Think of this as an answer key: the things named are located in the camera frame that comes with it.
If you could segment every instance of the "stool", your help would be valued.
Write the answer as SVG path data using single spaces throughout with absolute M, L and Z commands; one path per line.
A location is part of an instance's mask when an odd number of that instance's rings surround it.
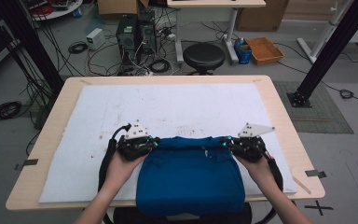
M 208 70 L 220 67 L 225 61 L 225 52 L 219 47 L 211 44 L 194 44 L 185 49 L 183 59 L 190 67 L 197 71 L 187 74 L 188 76 L 199 73 L 200 75 L 211 75 Z

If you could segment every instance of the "blue fabric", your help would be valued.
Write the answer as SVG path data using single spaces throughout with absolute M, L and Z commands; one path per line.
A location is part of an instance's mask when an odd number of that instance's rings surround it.
M 240 169 L 220 138 L 164 138 L 144 161 L 136 205 L 149 216 L 238 213 L 245 199 Z

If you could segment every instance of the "gray mat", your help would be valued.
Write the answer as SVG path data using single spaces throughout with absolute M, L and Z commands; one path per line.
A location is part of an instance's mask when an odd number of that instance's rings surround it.
M 322 83 L 310 97 L 312 108 L 295 108 L 290 105 L 286 93 L 295 92 L 300 82 L 274 82 L 274 85 L 299 133 L 353 133 Z

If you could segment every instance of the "human hand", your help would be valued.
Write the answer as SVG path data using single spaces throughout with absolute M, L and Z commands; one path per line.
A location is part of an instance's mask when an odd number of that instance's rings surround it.
M 116 185 L 116 187 L 121 188 L 130 178 L 135 167 L 141 163 L 146 156 L 140 157 L 135 161 L 126 161 L 120 153 L 116 151 L 107 168 L 104 185 Z
M 248 162 L 241 157 L 236 158 L 242 165 L 246 167 L 249 172 L 249 175 L 261 190 L 267 187 L 277 187 L 274 176 L 269 169 L 269 163 L 267 162 L 266 158 L 262 157 L 257 162 Z

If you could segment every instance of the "white desk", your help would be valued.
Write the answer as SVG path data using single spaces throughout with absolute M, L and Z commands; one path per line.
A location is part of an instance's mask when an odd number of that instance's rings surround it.
M 21 175 L 7 199 L 9 210 L 34 210 L 51 208 L 84 208 L 89 202 L 40 203 L 39 198 L 45 186 L 48 169 L 57 150 L 69 118 L 76 106 L 84 86 L 88 85 L 165 85 L 196 83 L 254 83 L 257 86 L 269 120 L 276 127 L 276 134 L 287 160 L 297 193 L 289 195 L 292 200 L 314 199 L 324 196 L 324 187 L 317 176 L 308 177 L 304 171 L 313 170 L 310 158 L 301 144 L 292 121 L 276 92 L 272 81 L 266 76 L 194 76 L 194 77 L 71 77 L 58 97 L 39 135 L 29 160 L 36 165 L 24 166 Z M 247 197 L 246 201 L 265 201 L 262 196 Z M 135 201 L 113 201 L 111 206 L 135 206 Z
M 224 42 L 228 49 L 231 64 L 238 62 L 237 54 L 231 42 L 232 32 L 237 18 L 238 7 L 264 7 L 264 0 L 196 0 L 196 1 L 173 1 L 167 0 L 169 7 L 176 10 L 176 60 L 182 63 L 183 51 L 181 42 L 180 22 L 183 21 L 229 21 L 227 35 Z

